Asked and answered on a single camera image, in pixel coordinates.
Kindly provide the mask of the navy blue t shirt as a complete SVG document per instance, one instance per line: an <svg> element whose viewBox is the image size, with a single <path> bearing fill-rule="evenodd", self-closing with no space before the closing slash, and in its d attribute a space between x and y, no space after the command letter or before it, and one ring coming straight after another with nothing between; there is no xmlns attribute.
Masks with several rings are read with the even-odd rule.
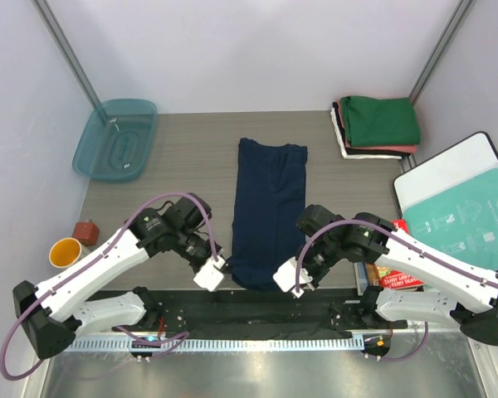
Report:
<svg viewBox="0 0 498 398"><path fill-rule="evenodd" d="M273 274L297 254L305 235L296 221L305 209L308 148L272 147L249 138L238 144L232 222L232 280L247 290L276 291Z"/></svg>

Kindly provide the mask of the white folded t shirt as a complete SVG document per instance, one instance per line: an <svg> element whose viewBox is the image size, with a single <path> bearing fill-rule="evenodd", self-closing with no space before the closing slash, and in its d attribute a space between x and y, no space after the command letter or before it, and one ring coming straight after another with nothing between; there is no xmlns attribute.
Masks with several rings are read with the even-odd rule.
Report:
<svg viewBox="0 0 498 398"><path fill-rule="evenodd" d="M336 115L335 109L332 109L330 111L330 119L332 121L332 124L334 126L334 132L336 135L336 139L339 145L339 150L341 152L342 158L343 159L348 159L348 160L364 160L364 159L395 159L395 160L401 160L401 156L395 156L391 154L355 154L355 153L349 153L348 149L345 146L345 135L344 135L344 130L340 127L338 117Z"/></svg>

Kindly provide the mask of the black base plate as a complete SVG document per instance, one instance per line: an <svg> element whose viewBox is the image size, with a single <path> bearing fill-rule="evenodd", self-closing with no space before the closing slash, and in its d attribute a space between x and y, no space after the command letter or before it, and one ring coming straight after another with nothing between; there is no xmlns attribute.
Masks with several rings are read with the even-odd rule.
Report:
<svg viewBox="0 0 498 398"><path fill-rule="evenodd" d="M167 331L189 330L207 335L299 330L403 329L405 320L390 322L369 315L353 289L319 289L293 298L281 292L248 290L152 290Z"/></svg>

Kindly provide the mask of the aluminium rail frame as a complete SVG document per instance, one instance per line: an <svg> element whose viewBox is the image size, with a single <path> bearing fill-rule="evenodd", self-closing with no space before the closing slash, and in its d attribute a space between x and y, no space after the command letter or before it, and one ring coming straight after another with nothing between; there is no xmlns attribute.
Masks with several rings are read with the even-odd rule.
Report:
<svg viewBox="0 0 498 398"><path fill-rule="evenodd" d="M453 328L408 322L290 333L246 324L182 343L83 337L31 376L26 397L498 397L489 347Z"/></svg>

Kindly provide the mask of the red brown block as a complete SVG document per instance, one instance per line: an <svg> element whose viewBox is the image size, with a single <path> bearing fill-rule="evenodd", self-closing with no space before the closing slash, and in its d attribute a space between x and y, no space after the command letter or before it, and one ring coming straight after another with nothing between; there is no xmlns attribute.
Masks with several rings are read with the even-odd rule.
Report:
<svg viewBox="0 0 498 398"><path fill-rule="evenodd" d="M100 229L93 221L78 221L72 232L72 238L84 246L93 246L97 243Z"/></svg>

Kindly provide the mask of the white orange mug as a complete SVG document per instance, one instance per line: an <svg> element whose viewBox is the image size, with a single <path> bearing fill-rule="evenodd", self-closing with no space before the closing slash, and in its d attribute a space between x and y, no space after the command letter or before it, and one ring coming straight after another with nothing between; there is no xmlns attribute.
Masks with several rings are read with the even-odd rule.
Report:
<svg viewBox="0 0 498 398"><path fill-rule="evenodd" d="M90 250L77 239L67 237L57 241L50 249L48 259L57 269L65 269L90 254Z"/></svg>

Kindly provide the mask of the white board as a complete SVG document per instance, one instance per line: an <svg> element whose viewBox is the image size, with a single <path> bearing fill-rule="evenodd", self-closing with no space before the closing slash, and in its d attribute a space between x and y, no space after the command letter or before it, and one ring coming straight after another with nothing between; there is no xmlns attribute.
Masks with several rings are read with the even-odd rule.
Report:
<svg viewBox="0 0 498 398"><path fill-rule="evenodd" d="M394 179L402 218L410 206L493 168L498 168L498 153L491 138L472 134Z"/></svg>

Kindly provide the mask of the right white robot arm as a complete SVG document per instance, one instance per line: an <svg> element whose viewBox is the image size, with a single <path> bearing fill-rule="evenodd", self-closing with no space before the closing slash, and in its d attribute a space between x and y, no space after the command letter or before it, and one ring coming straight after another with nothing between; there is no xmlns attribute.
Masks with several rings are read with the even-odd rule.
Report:
<svg viewBox="0 0 498 398"><path fill-rule="evenodd" d="M359 320L375 328L403 320L457 326L467 337L498 347L498 270L446 255L374 214L352 219L310 205L296 226L308 238L295 260L293 291L317 287L340 260L381 265L432 286L431 292L373 286L358 307Z"/></svg>

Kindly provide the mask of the pink folded t shirt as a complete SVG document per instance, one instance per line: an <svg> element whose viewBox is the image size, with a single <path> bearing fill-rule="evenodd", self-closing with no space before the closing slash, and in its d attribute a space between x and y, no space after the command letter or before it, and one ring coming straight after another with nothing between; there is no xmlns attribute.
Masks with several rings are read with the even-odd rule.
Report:
<svg viewBox="0 0 498 398"><path fill-rule="evenodd" d="M417 151L416 145L353 147L348 139L344 143L346 150L354 154L407 156Z"/></svg>

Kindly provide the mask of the green folded t shirt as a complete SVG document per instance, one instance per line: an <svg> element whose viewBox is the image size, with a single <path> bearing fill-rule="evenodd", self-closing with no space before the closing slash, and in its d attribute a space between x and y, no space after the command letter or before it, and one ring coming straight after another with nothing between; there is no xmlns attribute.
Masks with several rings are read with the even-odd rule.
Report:
<svg viewBox="0 0 498 398"><path fill-rule="evenodd" d="M350 95L339 100L345 133L353 147L415 146L421 130L408 98Z"/></svg>

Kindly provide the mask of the red treehouse book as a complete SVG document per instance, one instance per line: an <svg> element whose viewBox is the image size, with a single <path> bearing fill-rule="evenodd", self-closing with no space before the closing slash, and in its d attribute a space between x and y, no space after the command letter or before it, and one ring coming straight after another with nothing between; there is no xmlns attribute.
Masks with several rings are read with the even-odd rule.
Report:
<svg viewBox="0 0 498 398"><path fill-rule="evenodd" d="M378 276L378 285L385 289L416 290L424 285L419 279L388 266L376 264L374 267Z"/></svg>

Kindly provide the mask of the teal plastic bin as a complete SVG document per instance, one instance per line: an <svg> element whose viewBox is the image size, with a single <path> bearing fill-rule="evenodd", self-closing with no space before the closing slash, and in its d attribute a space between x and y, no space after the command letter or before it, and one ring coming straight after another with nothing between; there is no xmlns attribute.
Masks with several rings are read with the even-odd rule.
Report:
<svg viewBox="0 0 498 398"><path fill-rule="evenodd" d="M81 176L103 182L129 182L144 170L158 110L146 99L110 99L92 111L72 160Z"/></svg>

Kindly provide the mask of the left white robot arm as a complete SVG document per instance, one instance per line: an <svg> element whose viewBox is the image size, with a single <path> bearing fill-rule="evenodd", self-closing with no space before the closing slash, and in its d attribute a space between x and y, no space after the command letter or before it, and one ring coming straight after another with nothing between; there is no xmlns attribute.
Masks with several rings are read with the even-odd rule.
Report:
<svg viewBox="0 0 498 398"><path fill-rule="evenodd" d="M162 309L146 288L96 301L91 296L158 253L173 252L185 259L195 284L217 290L225 279L222 247L212 236L198 234L211 217L211 207L193 193L159 209L142 206L97 250L59 275L39 284L18 284L12 291L15 312L37 357L54 357L78 337L104 329L154 329Z"/></svg>

